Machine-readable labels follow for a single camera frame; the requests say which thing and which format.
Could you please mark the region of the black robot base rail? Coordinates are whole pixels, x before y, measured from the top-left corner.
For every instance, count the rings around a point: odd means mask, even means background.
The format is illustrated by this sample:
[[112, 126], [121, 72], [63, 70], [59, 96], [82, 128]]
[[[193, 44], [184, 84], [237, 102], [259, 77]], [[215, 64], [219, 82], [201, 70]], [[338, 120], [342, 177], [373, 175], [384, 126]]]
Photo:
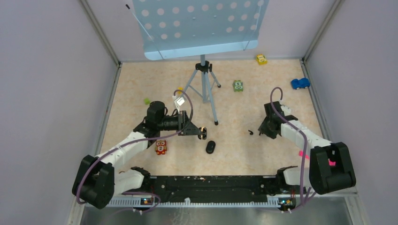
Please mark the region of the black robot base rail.
[[139, 192], [153, 193], [162, 203], [265, 203], [275, 195], [299, 196], [298, 185], [287, 185], [276, 176], [151, 176]]

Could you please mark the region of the earbuds case base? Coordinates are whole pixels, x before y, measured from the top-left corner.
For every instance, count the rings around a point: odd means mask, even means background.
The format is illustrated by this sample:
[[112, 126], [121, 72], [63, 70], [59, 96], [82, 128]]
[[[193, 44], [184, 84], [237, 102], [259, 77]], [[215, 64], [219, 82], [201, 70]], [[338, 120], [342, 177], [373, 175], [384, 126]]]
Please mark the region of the earbuds case base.
[[201, 127], [200, 128], [200, 134], [198, 135], [198, 138], [200, 140], [206, 140], [207, 139], [207, 128], [206, 127]]

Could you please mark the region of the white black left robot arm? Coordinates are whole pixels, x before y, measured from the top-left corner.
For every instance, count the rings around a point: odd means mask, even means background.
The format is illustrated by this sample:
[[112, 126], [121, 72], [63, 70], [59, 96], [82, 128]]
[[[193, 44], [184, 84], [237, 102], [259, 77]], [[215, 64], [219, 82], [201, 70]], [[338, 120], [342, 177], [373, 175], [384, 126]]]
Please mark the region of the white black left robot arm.
[[194, 125], [186, 111], [174, 115], [167, 115], [166, 112], [163, 102], [151, 102], [143, 121], [124, 140], [104, 153], [87, 155], [82, 159], [71, 191], [79, 203], [89, 203], [102, 209], [115, 195], [128, 190], [134, 189], [140, 194], [148, 192], [151, 186], [147, 178], [149, 172], [138, 167], [122, 173], [117, 170], [163, 139], [162, 131], [206, 139], [207, 128]]

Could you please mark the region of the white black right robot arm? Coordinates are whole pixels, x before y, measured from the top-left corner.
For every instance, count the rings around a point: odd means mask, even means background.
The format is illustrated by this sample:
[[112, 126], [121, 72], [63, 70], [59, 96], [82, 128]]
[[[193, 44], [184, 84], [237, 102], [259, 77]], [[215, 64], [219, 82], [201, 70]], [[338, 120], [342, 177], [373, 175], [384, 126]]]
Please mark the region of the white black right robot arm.
[[278, 170], [275, 187], [279, 192], [288, 193], [294, 186], [302, 185], [323, 195], [356, 186], [351, 156], [345, 143], [333, 143], [318, 136], [278, 101], [267, 103], [264, 108], [266, 117], [259, 133], [271, 139], [281, 136], [309, 157], [309, 166], [289, 166]]

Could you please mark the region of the black earbuds charging case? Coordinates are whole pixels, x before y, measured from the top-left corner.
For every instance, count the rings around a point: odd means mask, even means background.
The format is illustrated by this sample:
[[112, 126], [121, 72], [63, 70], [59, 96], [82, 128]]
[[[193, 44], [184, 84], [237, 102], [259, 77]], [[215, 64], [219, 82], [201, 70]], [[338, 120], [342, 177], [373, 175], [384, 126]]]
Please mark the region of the black earbuds charging case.
[[206, 153], [213, 154], [215, 147], [216, 147], [215, 141], [209, 141], [206, 146]]

